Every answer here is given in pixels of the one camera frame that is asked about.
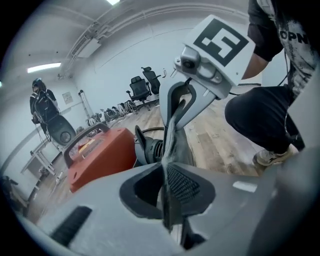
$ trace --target sneaker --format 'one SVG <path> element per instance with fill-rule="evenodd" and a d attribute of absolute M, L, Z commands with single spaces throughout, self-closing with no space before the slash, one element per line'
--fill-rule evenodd
<path fill-rule="evenodd" d="M 294 154 L 294 151 L 291 146 L 288 147 L 286 152 L 282 154 L 274 153 L 266 149 L 261 150 L 256 153 L 253 157 L 253 161 L 262 165 L 270 166 L 274 163 L 283 162 Z"/>

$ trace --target ceiling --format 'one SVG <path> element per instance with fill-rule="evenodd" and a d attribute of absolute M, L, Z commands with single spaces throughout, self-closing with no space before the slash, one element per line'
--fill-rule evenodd
<path fill-rule="evenodd" d="M 234 15 L 246 15 L 248 0 L 120 0 L 114 6 L 106 0 L 47 0 L 12 41 L 0 79 L 3 87 L 25 85 L 37 77 L 57 79 L 74 61 L 81 61 L 71 52 L 83 35 L 103 44 L 112 34 L 143 17 L 214 6 L 225 7 L 222 11 L 227 13 L 237 10 Z M 27 74 L 27 68 L 55 62 L 62 62 L 62 68 Z"/>

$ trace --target speaker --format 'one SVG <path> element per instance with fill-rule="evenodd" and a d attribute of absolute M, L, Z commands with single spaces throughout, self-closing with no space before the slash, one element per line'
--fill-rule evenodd
<path fill-rule="evenodd" d="M 76 131 L 62 115 L 52 118 L 47 123 L 47 130 L 51 137 L 62 146 L 67 146 L 76 137 Z"/>

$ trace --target wall sign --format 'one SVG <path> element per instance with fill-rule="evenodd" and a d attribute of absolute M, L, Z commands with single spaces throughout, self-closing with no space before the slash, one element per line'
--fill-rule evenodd
<path fill-rule="evenodd" d="M 65 102 L 66 105 L 71 103 L 71 102 L 74 102 L 74 100 L 72 99 L 70 91 L 62 94 L 62 97 L 63 97 L 64 102 Z"/>
<path fill-rule="evenodd" d="M 225 67 L 248 42 L 246 38 L 227 24 L 213 19 L 195 40 L 194 45 Z"/>

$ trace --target black pants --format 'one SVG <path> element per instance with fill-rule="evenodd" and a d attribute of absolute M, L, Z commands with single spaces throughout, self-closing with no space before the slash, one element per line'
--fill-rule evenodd
<path fill-rule="evenodd" d="M 237 132 L 268 151 L 284 153 L 291 143 L 300 151 L 303 141 L 290 140 L 285 132 L 286 113 L 293 101 L 291 90 L 285 86 L 256 87 L 231 99 L 224 115 Z M 298 134 L 289 115 L 286 128 L 291 136 Z"/>

